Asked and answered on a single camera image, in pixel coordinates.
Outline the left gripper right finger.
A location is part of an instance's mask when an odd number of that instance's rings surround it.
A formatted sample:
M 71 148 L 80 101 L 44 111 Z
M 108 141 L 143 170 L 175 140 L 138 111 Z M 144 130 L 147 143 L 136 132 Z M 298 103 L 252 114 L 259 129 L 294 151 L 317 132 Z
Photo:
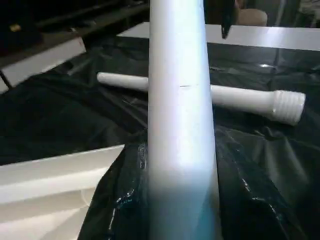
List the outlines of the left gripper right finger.
M 215 147 L 223 239 L 305 240 L 295 214 L 243 146 L 217 128 Z

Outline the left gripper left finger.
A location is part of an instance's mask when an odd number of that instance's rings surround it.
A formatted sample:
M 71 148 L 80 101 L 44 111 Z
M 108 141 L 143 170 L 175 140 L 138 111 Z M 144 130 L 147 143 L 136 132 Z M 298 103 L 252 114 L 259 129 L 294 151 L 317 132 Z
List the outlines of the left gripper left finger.
M 124 146 L 99 181 L 80 229 L 80 240 L 147 240 L 148 146 Z

